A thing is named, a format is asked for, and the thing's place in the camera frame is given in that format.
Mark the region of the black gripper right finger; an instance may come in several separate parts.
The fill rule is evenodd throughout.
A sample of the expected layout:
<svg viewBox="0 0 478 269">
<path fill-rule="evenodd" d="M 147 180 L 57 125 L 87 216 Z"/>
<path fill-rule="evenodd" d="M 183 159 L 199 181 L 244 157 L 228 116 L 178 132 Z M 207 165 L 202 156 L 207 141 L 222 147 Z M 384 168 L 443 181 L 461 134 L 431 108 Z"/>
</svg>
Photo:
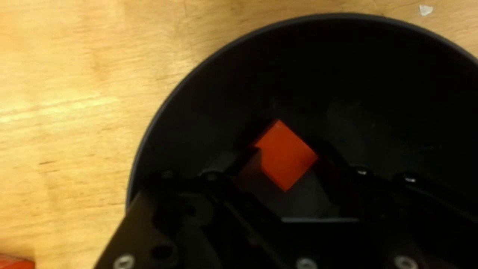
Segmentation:
<svg viewBox="0 0 478 269">
<path fill-rule="evenodd" d="M 474 204 L 419 174 L 392 180 L 352 166 L 331 144 L 314 166 L 329 199 L 359 220 L 380 269 L 477 269 Z"/>
</svg>

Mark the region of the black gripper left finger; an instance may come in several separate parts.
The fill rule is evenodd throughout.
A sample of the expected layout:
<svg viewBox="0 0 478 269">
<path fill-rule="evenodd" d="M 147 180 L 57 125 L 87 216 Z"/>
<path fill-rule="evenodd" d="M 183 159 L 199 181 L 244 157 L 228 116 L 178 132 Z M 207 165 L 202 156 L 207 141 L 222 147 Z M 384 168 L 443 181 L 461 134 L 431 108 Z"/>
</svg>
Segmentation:
<svg viewBox="0 0 478 269">
<path fill-rule="evenodd" d="M 260 166 L 250 150 L 225 171 L 136 174 L 95 269 L 272 269 L 268 210 L 235 186 Z"/>
</svg>

